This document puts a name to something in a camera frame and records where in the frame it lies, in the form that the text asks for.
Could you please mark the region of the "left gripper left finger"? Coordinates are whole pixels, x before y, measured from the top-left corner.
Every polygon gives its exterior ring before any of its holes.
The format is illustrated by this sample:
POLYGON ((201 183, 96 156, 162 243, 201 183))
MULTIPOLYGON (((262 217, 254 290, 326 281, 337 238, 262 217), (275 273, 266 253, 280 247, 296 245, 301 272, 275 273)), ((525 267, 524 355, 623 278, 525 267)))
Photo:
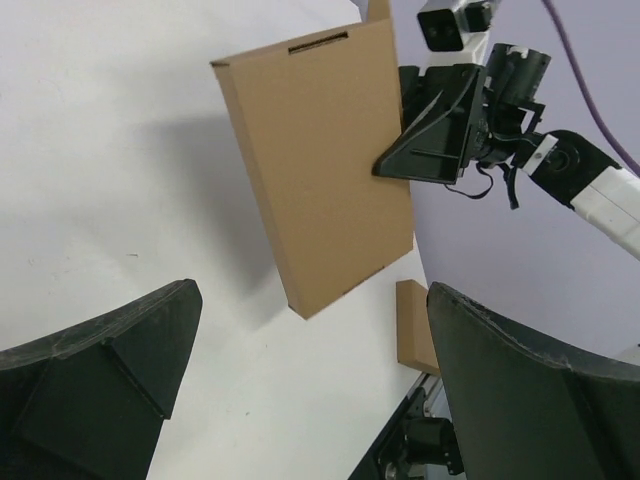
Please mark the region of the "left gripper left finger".
POLYGON ((202 305, 197 283, 177 280, 2 351, 2 478, 146 478, 202 305))

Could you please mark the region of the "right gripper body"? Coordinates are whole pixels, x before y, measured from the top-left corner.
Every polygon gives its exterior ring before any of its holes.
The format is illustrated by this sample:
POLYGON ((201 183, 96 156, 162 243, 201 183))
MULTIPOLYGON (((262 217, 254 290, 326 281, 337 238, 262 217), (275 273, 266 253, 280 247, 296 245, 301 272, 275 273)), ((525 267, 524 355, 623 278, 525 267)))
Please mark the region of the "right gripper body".
POLYGON ((550 56, 545 53, 496 43, 483 66, 459 63, 427 68, 483 71, 483 146, 470 161, 486 168, 504 163, 533 132, 544 110, 535 94, 549 63, 550 56))

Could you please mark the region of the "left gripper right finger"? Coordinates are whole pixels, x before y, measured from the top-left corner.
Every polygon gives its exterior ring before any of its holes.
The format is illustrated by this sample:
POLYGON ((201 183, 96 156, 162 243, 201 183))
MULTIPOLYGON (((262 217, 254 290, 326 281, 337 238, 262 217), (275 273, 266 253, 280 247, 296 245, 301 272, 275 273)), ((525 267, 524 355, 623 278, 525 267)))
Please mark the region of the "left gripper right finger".
POLYGON ((639 368, 431 284, 431 335, 469 479, 636 479, 639 368))

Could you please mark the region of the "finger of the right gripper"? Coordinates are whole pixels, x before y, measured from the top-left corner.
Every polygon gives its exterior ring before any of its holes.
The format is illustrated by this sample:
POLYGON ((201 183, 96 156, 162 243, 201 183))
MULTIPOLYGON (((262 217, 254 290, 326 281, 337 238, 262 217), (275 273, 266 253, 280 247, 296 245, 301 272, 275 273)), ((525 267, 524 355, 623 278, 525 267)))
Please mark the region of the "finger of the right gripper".
POLYGON ((483 71, 427 69, 430 111, 416 135, 403 135, 374 162, 378 177, 455 183, 483 146, 483 71))
POLYGON ((398 69, 402 100, 402 134, 416 135, 419 123, 430 111, 430 103, 424 90, 424 76, 418 66, 401 66, 398 69))

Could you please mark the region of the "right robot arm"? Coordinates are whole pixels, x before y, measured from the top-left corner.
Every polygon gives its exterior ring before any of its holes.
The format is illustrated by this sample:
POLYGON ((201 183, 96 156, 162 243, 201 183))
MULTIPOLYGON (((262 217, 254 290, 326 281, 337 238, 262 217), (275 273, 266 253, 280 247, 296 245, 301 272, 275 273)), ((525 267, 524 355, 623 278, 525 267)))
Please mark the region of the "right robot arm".
POLYGON ((523 172, 637 257, 638 177, 575 132, 536 130, 545 107, 534 96, 549 63, 546 54, 497 43, 485 65, 400 68, 406 125, 372 173, 451 186, 471 162, 481 174, 497 167, 517 209, 523 172))

